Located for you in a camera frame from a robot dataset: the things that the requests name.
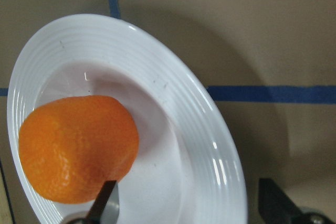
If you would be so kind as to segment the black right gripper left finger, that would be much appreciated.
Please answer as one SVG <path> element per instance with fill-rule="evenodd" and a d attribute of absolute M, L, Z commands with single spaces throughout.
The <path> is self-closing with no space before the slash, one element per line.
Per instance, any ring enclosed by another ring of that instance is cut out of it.
<path fill-rule="evenodd" d="M 87 223 L 117 223 L 117 182 L 115 180 L 103 184 L 86 220 Z"/>

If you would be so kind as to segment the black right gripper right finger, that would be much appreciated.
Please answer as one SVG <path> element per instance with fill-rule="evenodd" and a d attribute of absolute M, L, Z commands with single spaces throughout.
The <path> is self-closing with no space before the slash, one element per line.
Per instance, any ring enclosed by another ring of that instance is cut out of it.
<path fill-rule="evenodd" d="M 258 187 L 258 212 L 265 223 L 309 223 L 272 179 L 261 178 Z"/>

